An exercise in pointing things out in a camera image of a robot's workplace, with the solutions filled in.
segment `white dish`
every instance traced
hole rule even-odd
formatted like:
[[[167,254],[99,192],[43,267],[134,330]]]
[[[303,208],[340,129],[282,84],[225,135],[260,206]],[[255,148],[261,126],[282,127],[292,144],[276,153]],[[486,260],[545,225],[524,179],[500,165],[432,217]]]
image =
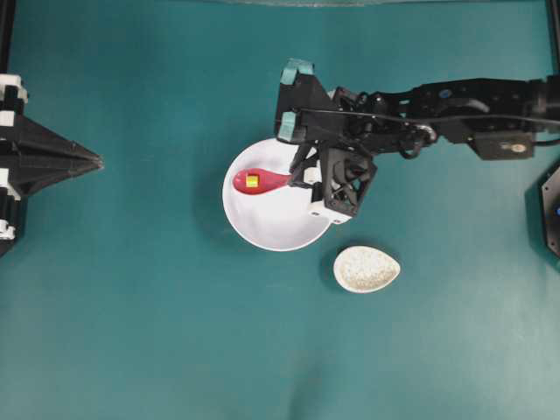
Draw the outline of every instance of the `white dish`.
[[[401,272],[395,259],[371,247],[350,247],[334,260],[334,276],[347,291],[369,293],[390,284]]]
[[[309,189],[286,186],[261,195],[246,195],[234,189],[233,178],[243,169],[288,173],[296,147],[274,138],[262,140],[245,149],[227,170],[222,189],[227,219],[243,239],[259,248],[301,249],[330,226],[328,219],[308,214],[312,194]]]

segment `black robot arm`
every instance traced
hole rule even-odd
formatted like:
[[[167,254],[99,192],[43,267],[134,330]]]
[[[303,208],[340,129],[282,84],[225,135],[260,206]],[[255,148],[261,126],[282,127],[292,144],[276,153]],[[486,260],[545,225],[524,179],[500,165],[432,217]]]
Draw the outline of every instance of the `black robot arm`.
[[[560,144],[537,142],[545,130],[560,130],[560,76],[457,80],[398,94],[343,87],[327,93],[312,64],[294,59],[282,74],[275,120],[276,138],[299,146],[290,185],[311,188],[310,213],[335,223],[358,213],[377,155],[416,158],[445,137],[485,160],[531,158],[538,145]]]

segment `small yellow block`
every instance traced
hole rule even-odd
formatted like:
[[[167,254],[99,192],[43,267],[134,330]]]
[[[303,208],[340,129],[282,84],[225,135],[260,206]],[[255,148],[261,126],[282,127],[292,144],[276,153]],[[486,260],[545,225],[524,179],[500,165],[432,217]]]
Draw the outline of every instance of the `small yellow block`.
[[[257,188],[259,186],[259,176],[247,175],[247,177],[245,177],[245,186],[247,188]]]

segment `green tabletop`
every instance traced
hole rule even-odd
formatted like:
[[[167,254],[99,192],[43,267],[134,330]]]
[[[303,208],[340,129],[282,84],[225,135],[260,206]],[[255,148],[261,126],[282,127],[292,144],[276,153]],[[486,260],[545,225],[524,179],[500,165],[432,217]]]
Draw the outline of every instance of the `green tabletop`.
[[[560,278],[536,194],[560,150],[379,157],[359,217],[260,250],[228,224],[221,182],[271,137],[289,57],[357,91],[553,72],[544,1],[20,0],[26,114],[106,168],[33,197],[0,262],[0,418],[560,418]],[[401,275],[343,291],[349,244]]]

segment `red plastic spoon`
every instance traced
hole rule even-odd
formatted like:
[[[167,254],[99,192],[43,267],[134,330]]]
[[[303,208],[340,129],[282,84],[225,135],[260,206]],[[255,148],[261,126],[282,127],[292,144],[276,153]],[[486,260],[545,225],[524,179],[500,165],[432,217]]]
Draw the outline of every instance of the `red plastic spoon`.
[[[249,195],[268,193],[286,186],[290,176],[261,168],[244,169],[235,174],[234,188],[240,193]]]

